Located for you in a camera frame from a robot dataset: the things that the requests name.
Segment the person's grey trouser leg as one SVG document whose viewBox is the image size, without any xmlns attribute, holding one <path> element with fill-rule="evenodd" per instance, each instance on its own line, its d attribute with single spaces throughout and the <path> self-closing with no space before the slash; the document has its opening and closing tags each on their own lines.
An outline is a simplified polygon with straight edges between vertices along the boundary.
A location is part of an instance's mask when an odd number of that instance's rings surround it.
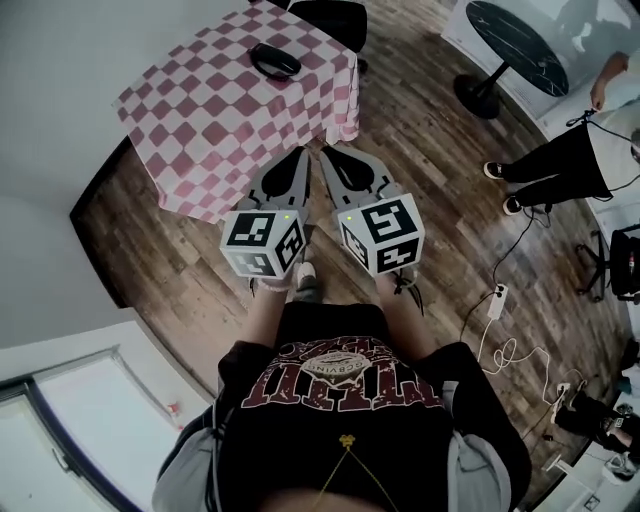
<svg viewBox="0 0 640 512">
<path fill-rule="evenodd" d="M 307 280 L 301 282 L 291 299 L 292 302 L 304 302 L 320 304 L 323 302 L 323 294 L 317 281 Z"/>
</svg>

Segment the red white checkered tablecloth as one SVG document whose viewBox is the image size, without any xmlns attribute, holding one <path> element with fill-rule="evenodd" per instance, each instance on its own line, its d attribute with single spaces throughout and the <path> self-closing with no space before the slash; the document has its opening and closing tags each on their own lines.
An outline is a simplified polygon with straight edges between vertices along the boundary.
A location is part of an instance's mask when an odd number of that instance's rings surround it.
<svg viewBox="0 0 640 512">
<path fill-rule="evenodd" d="M 287 82 L 263 76 L 249 58 L 258 43 L 295 57 L 301 71 Z M 114 109 L 160 207 L 214 223 L 277 155 L 316 137 L 329 144 L 355 139 L 358 94 L 353 51 L 259 0 L 171 50 Z"/>
</svg>

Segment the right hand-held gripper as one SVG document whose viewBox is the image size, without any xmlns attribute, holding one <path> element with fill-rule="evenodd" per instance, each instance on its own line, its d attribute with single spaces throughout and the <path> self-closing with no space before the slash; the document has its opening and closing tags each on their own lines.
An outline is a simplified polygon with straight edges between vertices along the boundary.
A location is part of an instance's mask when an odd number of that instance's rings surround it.
<svg viewBox="0 0 640 512">
<path fill-rule="evenodd" d="M 325 146 L 320 164 L 342 244 L 356 262 L 371 276 L 416 264 L 424 225 L 413 196 L 390 184 L 385 164 L 343 145 Z"/>
</svg>

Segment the person's right forearm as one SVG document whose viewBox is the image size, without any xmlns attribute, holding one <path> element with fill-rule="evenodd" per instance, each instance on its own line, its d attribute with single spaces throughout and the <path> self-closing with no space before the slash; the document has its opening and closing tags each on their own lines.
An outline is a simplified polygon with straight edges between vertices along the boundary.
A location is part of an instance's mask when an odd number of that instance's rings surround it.
<svg viewBox="0 0 640 512">
<path fill-rule="evenodd" d="M 396 294 L 395 281 L 389 275 L 376 277 L 375 284 L 394 350 L 411 362 L 432 354 L 438 345 L 410 293 Z"/>
</svg>

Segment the white power strip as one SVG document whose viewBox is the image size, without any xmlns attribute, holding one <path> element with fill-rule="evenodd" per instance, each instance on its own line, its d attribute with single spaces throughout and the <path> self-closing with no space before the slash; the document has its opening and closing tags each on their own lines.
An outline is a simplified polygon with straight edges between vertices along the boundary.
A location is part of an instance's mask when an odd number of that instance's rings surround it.
<svg viewBox="0 0 640 512">
<path fill-rule="evenodd" d="M 505 284 L 496 285 L 494 293 L 491 296 L 491 303 L 487 311 L 487 316 L 489 319 L 496 321 L 500 318 L 504 309 L 508 291 L 509 288 Z"/>
</svg>

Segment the black swivel chair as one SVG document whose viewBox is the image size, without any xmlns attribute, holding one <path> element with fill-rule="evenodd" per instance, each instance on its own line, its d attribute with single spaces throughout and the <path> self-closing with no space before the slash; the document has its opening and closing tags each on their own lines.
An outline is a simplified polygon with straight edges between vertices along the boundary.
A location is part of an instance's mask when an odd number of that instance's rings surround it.
<svg viewBox="0 0 640 512">
<path fill-rule="evenodd" d="M 604 298 L 606 288 L 606 272 L 609 272 L 609 282 L 612 293 L 619 301 L 640 305 L 640 237 L 630 236 L 631 232 L 640 233 L 640 223 L 623 229 L 614 230 L 609 244 L 609 256 L 605 257 L 602 233 L 599 230 L 591 232 L 597 238 L 598 253 L 585 244 L 578 244 L 575 252 L 584 251 L 595 263 L 595 271 L 584 288 L 577 288 L 578 295 L 591 291 L 596 283 L 600 291 L 594 297 L 594 302 Z"/>
</svg>

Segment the person's left forearm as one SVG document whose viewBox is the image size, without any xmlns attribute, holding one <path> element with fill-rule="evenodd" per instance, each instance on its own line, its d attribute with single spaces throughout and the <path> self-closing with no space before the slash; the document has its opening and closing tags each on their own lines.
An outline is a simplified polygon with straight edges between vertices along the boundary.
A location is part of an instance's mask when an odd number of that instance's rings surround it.
<svg viewBox="0 0 640 512">
<path fill-rule="evenodd" d="M 243 326 L 244 341 L 274 347 L 291 282 L 291 276 L 279 281 L 258 281 L 258 288 Z"/>
</svg>

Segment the black equipment bag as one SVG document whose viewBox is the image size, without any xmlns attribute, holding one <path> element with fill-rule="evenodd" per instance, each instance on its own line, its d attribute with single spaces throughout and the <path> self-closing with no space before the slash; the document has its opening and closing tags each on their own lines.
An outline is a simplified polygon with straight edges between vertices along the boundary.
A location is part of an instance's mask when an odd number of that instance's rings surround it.
<svg viewBox="0 0 640 512">
<path fill-rule="evenodd" d="M 623 415 L 584 391 L 575 394 L 569 406 L 562 403 L 554 411 L 552 423 L 604 449 L 640 456 L 640 417 Z"/>
</svg>

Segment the person's white shoe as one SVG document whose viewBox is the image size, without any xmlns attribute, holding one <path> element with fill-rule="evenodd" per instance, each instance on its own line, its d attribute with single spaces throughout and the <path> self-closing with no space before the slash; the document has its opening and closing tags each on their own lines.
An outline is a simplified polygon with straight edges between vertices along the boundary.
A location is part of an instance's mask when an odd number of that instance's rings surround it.
<svg viewBox="0 0 640 512">
<path fill-rule="evenodd" d="M 296 291 L 315 290 L 318 287 L 317 274 L 310 261 L 302 262 L 296 270 Z"/>
</svg>

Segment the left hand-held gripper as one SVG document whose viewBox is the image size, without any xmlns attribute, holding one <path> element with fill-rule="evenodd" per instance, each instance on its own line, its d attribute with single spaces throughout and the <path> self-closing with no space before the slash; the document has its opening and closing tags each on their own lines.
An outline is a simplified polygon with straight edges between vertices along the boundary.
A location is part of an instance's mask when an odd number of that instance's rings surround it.
<svg viewBox="0 0 640 512">
<path fill-rule="evenodd" d="M 253 177 L 248 197 L 230 211 L 220 250 L 240 277 L 282 279 L 307 245 L 310 153 L 295 148 Z"/>
</svg>

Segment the black office chair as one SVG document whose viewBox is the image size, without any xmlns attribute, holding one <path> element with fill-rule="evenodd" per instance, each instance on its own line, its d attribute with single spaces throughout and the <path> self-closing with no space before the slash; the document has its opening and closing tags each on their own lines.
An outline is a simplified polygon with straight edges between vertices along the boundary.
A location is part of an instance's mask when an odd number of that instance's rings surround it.
<svg viewBox="0 0 640 512">
<path fill-rule="evenodd" d="M 368 30 L 364 5 L 352 0 L 299 0 L 288 11 L 325 32 L 356 54 L 363 49 Z"/>
</svg>

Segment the person's grey jacket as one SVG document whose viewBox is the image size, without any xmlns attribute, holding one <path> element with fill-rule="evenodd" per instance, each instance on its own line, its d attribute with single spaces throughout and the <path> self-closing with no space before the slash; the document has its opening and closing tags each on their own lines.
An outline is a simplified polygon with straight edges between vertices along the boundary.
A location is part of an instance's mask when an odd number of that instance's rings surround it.
<svg viewBox="0 0 640 512">
<path fill-rule="evenodd" d="M 225 426 L 210 407 L 181 433 L 152 494 L 153 512 L 231 512 L 220 497 L 218 462 Z M 454 431 L 442 512 L 510 512 L 511 480 L 493 446 Z"/>
</svg>

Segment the round black marble table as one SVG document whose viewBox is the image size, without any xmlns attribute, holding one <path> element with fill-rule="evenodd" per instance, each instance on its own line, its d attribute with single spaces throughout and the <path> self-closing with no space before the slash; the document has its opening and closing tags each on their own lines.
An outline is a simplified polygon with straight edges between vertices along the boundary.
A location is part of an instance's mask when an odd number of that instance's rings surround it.
<svg viewBox="0 0 640 512">
<path fill-rule="evenodd" d="M 509 69 L 551 97 L 569 93 L 569 80 L 559 58 L 529 24 L 487 0 L 472 0 L 465 13 L 476 33 L 501 59 L 499 67 L 483 80 L 468 74 L 455 77 L 454 92 L 468 111 L 486 120 L 498 116 L 499 97 L 494 88 Z"/>
</svg>

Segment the person's black printed t-shirt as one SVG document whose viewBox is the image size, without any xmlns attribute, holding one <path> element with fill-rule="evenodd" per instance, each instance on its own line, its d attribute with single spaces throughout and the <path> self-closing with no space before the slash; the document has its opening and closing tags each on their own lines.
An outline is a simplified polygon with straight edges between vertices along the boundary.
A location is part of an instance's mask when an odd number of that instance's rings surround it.
<svg viewBox="0 0 640 512">
<path fill-rule="evenodd" d="M 510 512 L 529 487 L 527 447 L 470 348 L 455 342 L 410 362 L 374 305 L 288 303 L 274 347 L 235 342 L 218 376 L 210 407 L 225 426 L 218 471 L 231 512 L 259 512 L 288 491 L 316 507 L 337 495 L 384 512 L 442 512 L 454 431 L 496 450 Z"/>
</svg>

